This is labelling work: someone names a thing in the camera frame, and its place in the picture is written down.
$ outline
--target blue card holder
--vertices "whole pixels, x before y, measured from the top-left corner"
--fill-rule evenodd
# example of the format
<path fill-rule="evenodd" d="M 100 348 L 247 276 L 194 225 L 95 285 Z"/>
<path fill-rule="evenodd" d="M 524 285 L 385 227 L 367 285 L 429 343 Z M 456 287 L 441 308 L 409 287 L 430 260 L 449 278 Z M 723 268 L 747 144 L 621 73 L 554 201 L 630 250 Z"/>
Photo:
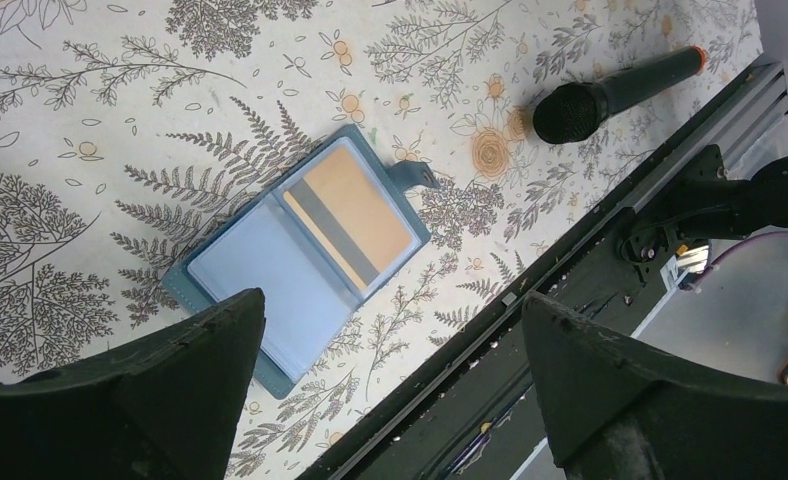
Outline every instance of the blue card holder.
<path fill-rule="evenodd" d="M 354 125 L 340 128 L 332 137 L 325 140 L 317 149 L 315 149 L 305 160 L 301 161 L 298 165 L 292 168 L 273 185 L 262 191 L 253 201 L 250 202 L 250 204 L 245 206 L 236 217 L 222 226 L 207 241 L 203 242 L 203 244 L 194 250 L 185 260 L 171 268 L 162 280 L 162 284 L 165 289 L 191 313 L 205 310 L 220 301 L 221 298 L 215 298 L 216 295 L 214 294 L 214 285 L 206 284 L 208 282 L 204 283 L 202 275 L 199 276 L 199 279 L 197 278 L 197 275 L 192 275 L 192 261 L 200 258 L 200 262 L 202 262 L 202 259 L 206 258 L 206 255 L 208 255 L 208 253 L 204 254 L 204 252 L 208 252 L 210 247 L 219 248 L 220 242 L 217 241 L 221 240 L 221 238 L 224 237 L 227 232 L 230 232 L 233 229 L 233 226 L 236 226 L 236 223 L 244 219 L 245 216 L 250 214 L 257 206 L 261 204 L 261 207 L 265 208 L 263 203 L 264 200 L 268 200 L 268 204 L 278 203 L 280 208 L 284 207 L 284 202 L 282 202 L 281 199 L 273 200 L 274 198 L 279 197 L 276 194 L 285 192 L 287 188 L 293 184 L 292 182 L 296 181 L 296 177 L 302 176 L 303 172 L 307 172 L 309 170 L 309 166 L 313 166 L 314 162 L 317 161 L 317 159 L 319 159 L 322 154 L 325 154 L 326 152 L 331 151 L 332 148 L 345 143 L 349 144 L 351 151 L 354 152 L 354 155 L 357 155 L 357 157 L 361 158 L 363 168 L 366 167 L 365 171 L 385 192 L 387 200 L 391 203 L 392 209 L 398 213 L 399 218 L 409 226 L 410 231 L 417 239 L 417 247 L 406 252 L 406 254 L 402 255 L 401 258 L 398 258 L 396 268 L 387 269 L 380 274 L 378 279 L 369 284 L 364 291 L 357 291 L 355 288 L 348 288 L 349 282 L 346 281 L 343 273 L 337 268 L 337 265 L 333 263 L 333 260 L 327 256 L 324 245 L 322 245 L 320 241 L 316 240 L 314 235 L 309 233 L 307 229 L 305 229 L 298 222 L 296 216 L 287 215 L 286 218 L 291 217 L 291 221 L 294 222 L 294 225 L 290 227 L 290 231 L 292 232 L 291 235 L 293 235 L 293 238 L 296 239 L 298 244 L 305 246 L 303 248 L 306 255 L 314 257 L 312 259 L 314 260 L 313 264 L 316 265 L 316 268 L 320 270 L 321 275 L 324 275 L 328 279 L 327 281 L 330 283 L 340 284 L 344 288 L 344 291 L 349 290 L 350 295 L 352 295 L 355 299 L 355 302 L 351 303 L 350 306 L 353 307 L 352 310 L 358 308 L 358 306 L 366 301 L 373 292 L 384 285 L 391 278 L 391 276 L 393 276 L 393 274 L 396 273 L 396 271 L 406 261 L 408 261 L 408 259 L 411 258 L 418 249 L 420 249 L 421 246 L 425 245 L 430 240 L 429 231 L 418 217 L 417 212 L 415 212 L 415 210 L 408 203 L 408 200 L 404 195 L 404 191 L 415 185 L 423 185 L 428 188 L 438 188 L 439 185 L 431 170 L 425 163 L 422 162 L 404 161 L 397 163 L 392 167 L 386 168 L 373 152 L 373 149 L 364 139 L 361 132 Z M 285 275 L 289 277 L 291 274 L 292 272 L 285 272 Z M 238 290 L 241 290 L 247 286 L 261 285 L 242 285 L 239 283 L 237 288 Z M 268 289 L 264 286 L 262 286 L 262 288 L 265 293 L 265 315 L 267 317 L 267 325 L 269 326 L 273 324 L 274 327 L 272 327 L 271 330 L 277 330 L 279 328 L 279 324 L 276 322 L 279 322 L 280 319 L 274 318 L 268 314 Z M 303 292 L 295 293 L 297 297 L 303 295 Z M 231 294 L 232 292 L 227 291 L 217 296 Z M 284 297 L 286 294 L 286 291 L 275 292 L 271 290 L 271 296 L 273 297 Z M 348 317 L 349 315 L 345 315 L 343 321 L 341 321 L 340 318 L 338 319 L 340 322 L 340 327 L 343 327 L 343 324 L 346 323 Z M 340 329 L 341 328 L 331 328 L 330 330 L 321 332 L 320 334 L 326 335 L 327 338 L 324 340 L 326 341 L 326 344 L 328 344 L 329 341 L 331 341 L 331 339 L 338 334 Z M 299 372 L 297 370 L 298 367 L 296 367 L 297 363 L 292 363 L 290 361 L 291 345 L 280 345 L 278 340 L 274 340 L 270 343 L 270 353 L 266 351 L 266 345 L 267 339 L 265 339 L 262 349 L 259 351 L 254 378 L 266 390 L 268 390 L 271 395 L 278 399 L 282 399 L 288 396 L 288 394 L 300 380 L 302 374 L 307 372 L 308 368 L 305 366 L 305 364 L 300 362 L 302 366 L 299 368 L 302 368 L 302 372 Z"/>

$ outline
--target microphone grille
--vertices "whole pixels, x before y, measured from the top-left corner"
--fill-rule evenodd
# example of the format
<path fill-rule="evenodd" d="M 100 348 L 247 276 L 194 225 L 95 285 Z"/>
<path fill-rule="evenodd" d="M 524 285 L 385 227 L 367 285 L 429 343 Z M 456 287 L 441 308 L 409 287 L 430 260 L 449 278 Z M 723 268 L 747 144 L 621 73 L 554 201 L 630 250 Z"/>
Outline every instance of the microphone grille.
<path fill-rule="evenodd" d="M 597 102 L 582 85 L 562 85 L 535 107 L 532 123 L 547 143 L 580 142 L 600 126 Z"/>

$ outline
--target orange object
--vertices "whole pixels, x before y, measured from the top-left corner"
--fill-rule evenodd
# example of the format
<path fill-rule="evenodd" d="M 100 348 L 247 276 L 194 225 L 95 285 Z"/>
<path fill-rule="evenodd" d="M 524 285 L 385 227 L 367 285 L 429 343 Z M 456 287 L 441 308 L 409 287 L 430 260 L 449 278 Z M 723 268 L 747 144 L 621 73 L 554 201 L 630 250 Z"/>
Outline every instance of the orange object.
<path fill-rule="evenodd" d="M 700 74 L 703 72 L 703 69 L 706 68 L 706 60 L 709 58 L 709 55 L 706 54 L 706 50 L 703 47 L 698 47 L 697 45 L 692 46 L 697 52 L 700 54 L 700 68 L 697 70 L 697 73 Z"/>

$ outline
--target cable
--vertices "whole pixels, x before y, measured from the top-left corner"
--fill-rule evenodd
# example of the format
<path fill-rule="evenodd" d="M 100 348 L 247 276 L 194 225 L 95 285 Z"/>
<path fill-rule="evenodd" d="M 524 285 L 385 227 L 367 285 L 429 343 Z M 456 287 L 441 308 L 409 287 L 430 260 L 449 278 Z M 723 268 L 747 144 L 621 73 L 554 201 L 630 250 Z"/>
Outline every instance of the cable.
<path fill-rule="evenodd" d="M 780 238 L 780 237 L 788 238 L 788 230 L 783 230 L 780 232 L 760 233 L 759 235 L 750 237 L 747 240 L 744 240 L 742 242 L 733 245 L 732 247 L 724 251 L 724 253 L 718 255 L 718 257 L 715 258 L 715 260 L 712 260 L 712 262 L 709 263 L 709 265 L 707 265 L 706 268 L 703 270 L 703 273 L 698 275 L 693 282 L 688 284 L 687 289 L 694 291 L 696 293 L 700 293 L 700 284 L 704 280 L 706 280 L 706 277 L 708 277 L 713 271 L 719 269 L 721 263 L 723 263 L 724 260 L 726 260 L 728 257 L 738 252 L 739 250 L 742 250 L 743 248 L 750 246 L 752 243 L 758 242 L 759 240 L 764 240 L 766 238 Z"/>

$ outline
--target orange flower print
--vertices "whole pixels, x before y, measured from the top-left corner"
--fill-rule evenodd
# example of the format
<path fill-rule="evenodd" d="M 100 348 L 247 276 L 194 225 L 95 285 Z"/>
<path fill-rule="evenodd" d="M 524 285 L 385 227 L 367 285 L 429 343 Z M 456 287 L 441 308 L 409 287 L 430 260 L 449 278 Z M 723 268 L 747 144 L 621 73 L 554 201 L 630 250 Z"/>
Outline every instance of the orange flower print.
<path fill-rule="evenodd" d="M 471 264 L 465 267 L 465 270 L 482 270 L 484 268 L 482 266 L 482 259 L 479 257 L 473 259 L 468 257 L 468 261 L 471 262 Z"/>
<path fill-rule="evenodd" d="M 526 55 L 529 52 L 529 45 L 524 41 L 526 36 L 526 32 L 521 34 L 521 38 L 517 39 L 515 37 L 511 37 L 510 40 L 518 45 L 518 48 L 515 49 L 515 59 L 520 60 L 522 56 Z"/>
<path fill-rule="evenodd" d="M 526 138 L 530 130 L 529 115 L 522 107 L 515 107 L 509 112 L 506 119 L 506 138 L 513 142 L 520 142 Z"/>
<path fill-rule="evenodd" d="M 426 163 L 432 162 L 432 160 L 421 156 L 420 151 L 420 142 L 421 138 L 423 137 L 423 132 L 418 135 L 418 139 L 406 146 L 406 144 L 400 140 L 400 137 L 394 135 L 394 145 L 391 145 L 391 148 L 394 149 L 394 158 L 397 160 L 408 160 L 411 162 L 422 161 Z"/>
<path fill-rule="evenodd" d="M 489 128 L 478 132 L 471 141 L 474 168 L 489 180 L 501 177 L 509 168 L 509 147 L 503 135 Z"/>
<path fill-rule="evenodd" d="M 73 150 L 69 152 L 64 152 L 58 156 L 58 158 L 76 158 L 78 157 L 79 160 L 83 162 L 97 162 L 102 160 L 103 157 L 97 155 L 97 150 L 99 150 L 93 142 L 82 142 L 79 144 L 78 147 L 74 146 L 74 143 L 69 139 L 65 138 L 64 143 L 67 144 L 68 147 L 72 148 Z"/>
<path fill-rule="evenodd" d="M 402 115 L 403 120 L 405 120 L 408 114 L 420 111 L 420 107 L 412 106 L 412 101 L 411 101 L 412 95 L 413 94 L 410 93 L 408 95 L 403 95 L 402 97 L 400 97 L 400 100 L 397 101 L 397 106 L 399 107 L 399 110 L 397 110 L 394 113 L 394 115 L 397 116 Z"/>
<path fill-rule="evenodd" d="M 506 91 L 506 86 L 503 84 L 503 77 L 497 73 L 492 74 L 485 84 L 488 86 L 487 98 L 492 100 L 497 100 L 503 95 L 503 92 Z"/>
<path fill-rule="evenodd" d="M 549 248 L 544 243 L 545 242 L 530 243 L 529 246 L 530 247 L 535 247 L 535 254 L 540 257 L 540 256 L 544 255 L 544 253 L 547 252 L 547 249 Z"/>
<path fill-rule="evenodd" d="M 674 20 L 671 18 L 670 15 L 665 15 L 662 17 L 662 35 L 666 37 L 674 31 Z"/>
<path fill-rule="evenodd" d="M 323 43 L 330 47 L 330 51 L 321 55 L 320 59 L 328 60 L 333 57 L 336 58 L 344 75 L 352 77 L 353 74 L 350 73 L 350 69 L 347 67 L 353 64 L 353 55 L 350 54 L 350 47 L 347 45 L 347 42 L 338 39 L 341 37 L 341 30 L 335 30 L 332 34 L 332 38 L 329 38 L 329 36 L 323 32 L 318 32 L 318 35 L 320 35 L 320 39 L 323 40 Z"/>
<path fill-rule="evenodd" d="M 335 445 L 335 443 L 338 442 L 338 440 L 341 440 L 344 437 L 344 434 L 341 432 L 332 432 L 330 434 L 329 429 L 326 429 L 326 431 L 323 432 L 323 437 L 324 437 L 324 441 L 316 443 L 315 444 L 316 447 L 329 448 Z"/>
<path fill-rule="evenodd" d="M 338 104 L 335 107 L 335 110 L 338 111 L 338 114 L 332 117 L 333 121 L 340 122 L 341 120 L 346 120 L 349 118 L 350 121 L 358 125 L 359 128 L 365 128 L 365 126 L 362 125 L 362 122 L 365 121 L 365 112 L 361 108 L 361 93 L 358 95 L 353 95 L 352 93 L 347 94 L 342 88 L 340 93 L 327 90 L 326 95 L 333 102 Z"/>

